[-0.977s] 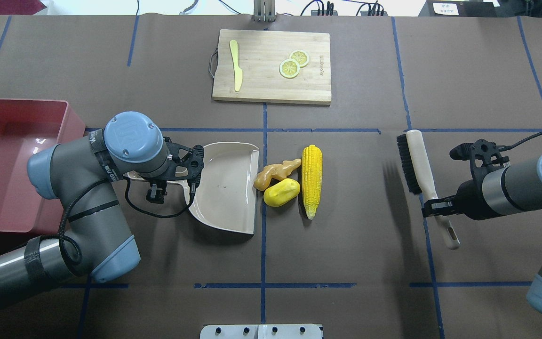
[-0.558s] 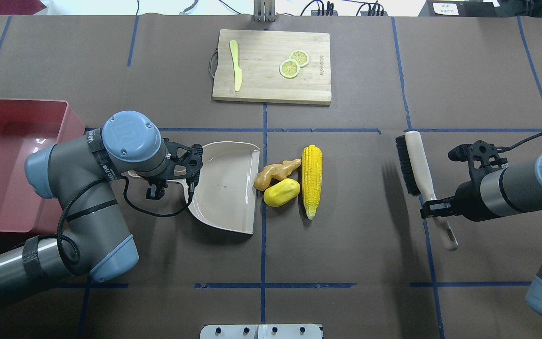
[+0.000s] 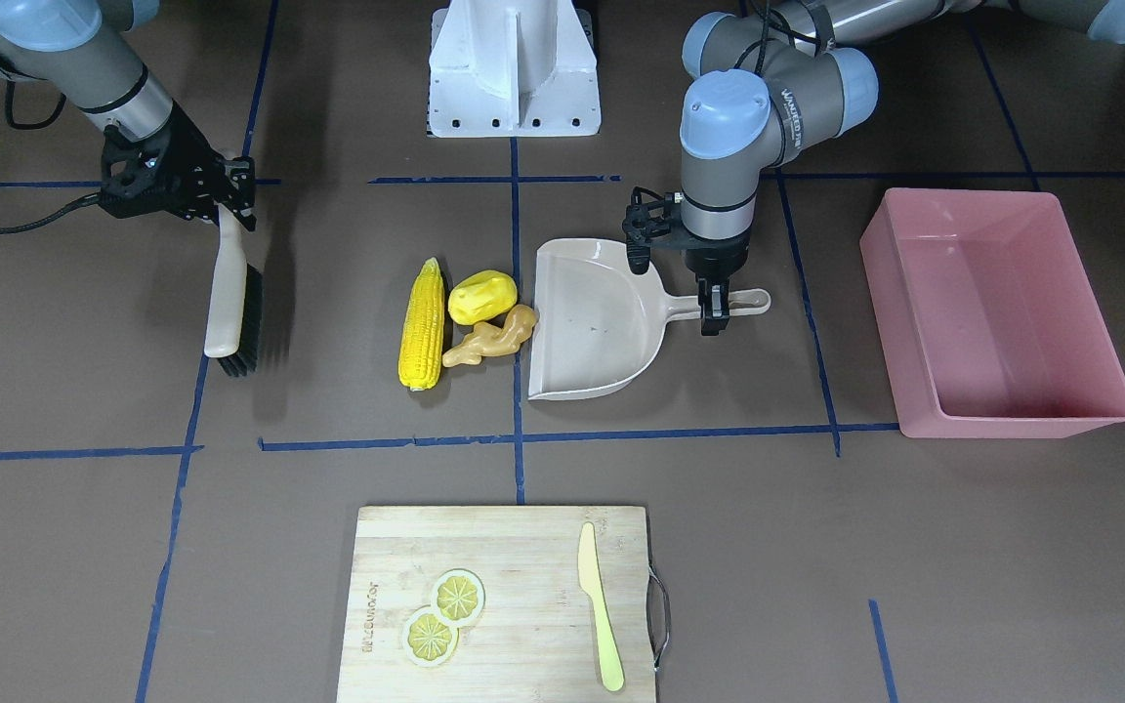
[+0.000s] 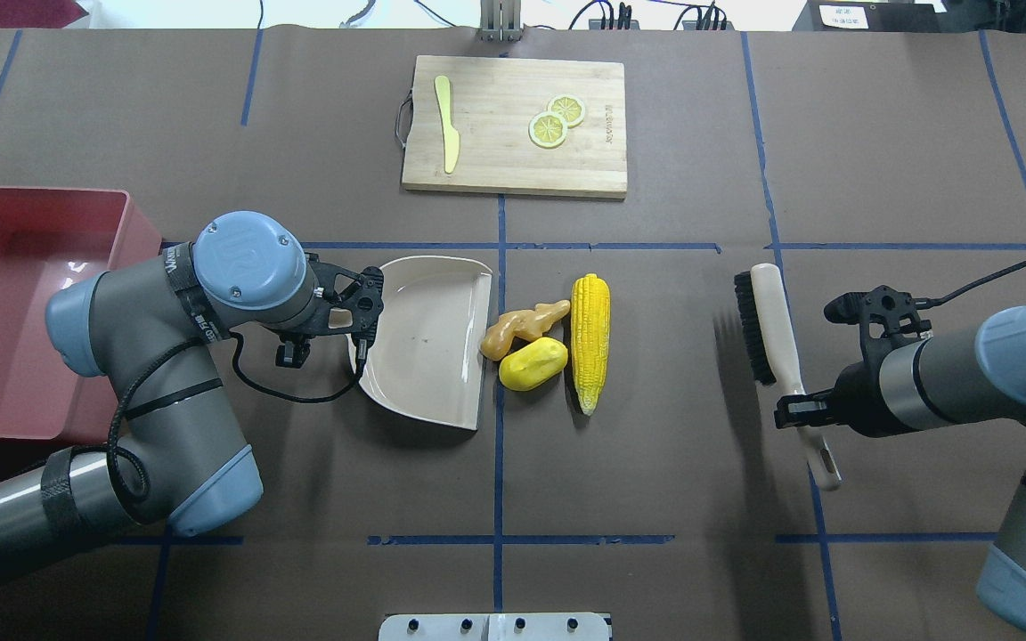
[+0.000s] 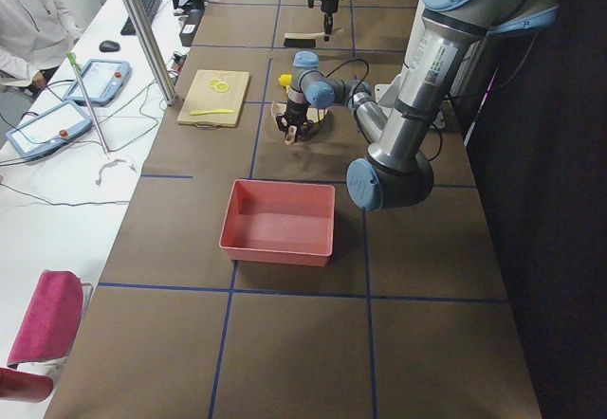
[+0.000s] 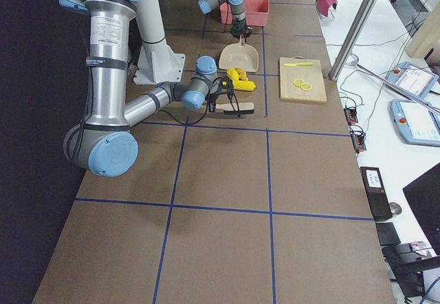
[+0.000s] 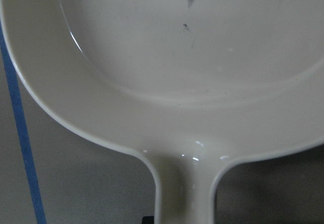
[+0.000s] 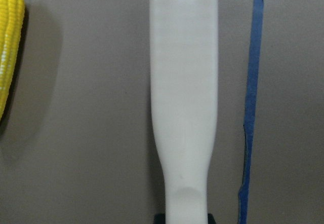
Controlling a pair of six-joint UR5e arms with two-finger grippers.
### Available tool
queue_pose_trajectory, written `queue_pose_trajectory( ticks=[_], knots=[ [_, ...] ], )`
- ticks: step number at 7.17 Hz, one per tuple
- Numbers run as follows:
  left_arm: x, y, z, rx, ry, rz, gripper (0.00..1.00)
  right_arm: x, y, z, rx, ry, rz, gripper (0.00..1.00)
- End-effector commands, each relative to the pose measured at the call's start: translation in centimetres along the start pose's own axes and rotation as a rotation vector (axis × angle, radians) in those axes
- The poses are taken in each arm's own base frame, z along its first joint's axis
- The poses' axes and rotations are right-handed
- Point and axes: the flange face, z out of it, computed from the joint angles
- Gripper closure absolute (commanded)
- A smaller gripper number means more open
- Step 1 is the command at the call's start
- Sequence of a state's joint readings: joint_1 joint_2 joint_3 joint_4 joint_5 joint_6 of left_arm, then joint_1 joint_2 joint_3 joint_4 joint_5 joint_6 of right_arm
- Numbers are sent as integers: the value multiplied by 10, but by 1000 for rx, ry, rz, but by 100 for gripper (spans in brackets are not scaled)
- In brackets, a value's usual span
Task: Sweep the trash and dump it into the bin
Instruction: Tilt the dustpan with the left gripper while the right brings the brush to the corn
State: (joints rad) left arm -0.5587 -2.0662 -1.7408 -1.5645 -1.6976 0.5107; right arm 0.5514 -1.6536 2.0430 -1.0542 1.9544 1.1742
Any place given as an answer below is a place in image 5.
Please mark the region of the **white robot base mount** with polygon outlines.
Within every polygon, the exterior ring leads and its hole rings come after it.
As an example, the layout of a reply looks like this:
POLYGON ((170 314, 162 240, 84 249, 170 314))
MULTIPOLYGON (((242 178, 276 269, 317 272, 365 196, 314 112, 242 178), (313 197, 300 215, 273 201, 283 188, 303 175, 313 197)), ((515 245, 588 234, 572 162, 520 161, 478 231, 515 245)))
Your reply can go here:
POLYGON ((376 84, 374 89, 377 104, 385 110, 397 110, 404 118, 428 122, 435 130, 446 128, 447 124, 441 109, 431 114, 430 112, 419 111, 413 108, 409 103, 404 102, 400 98, 400 87, 401 80, 398 77, 395 81, 388 84, 376 84))

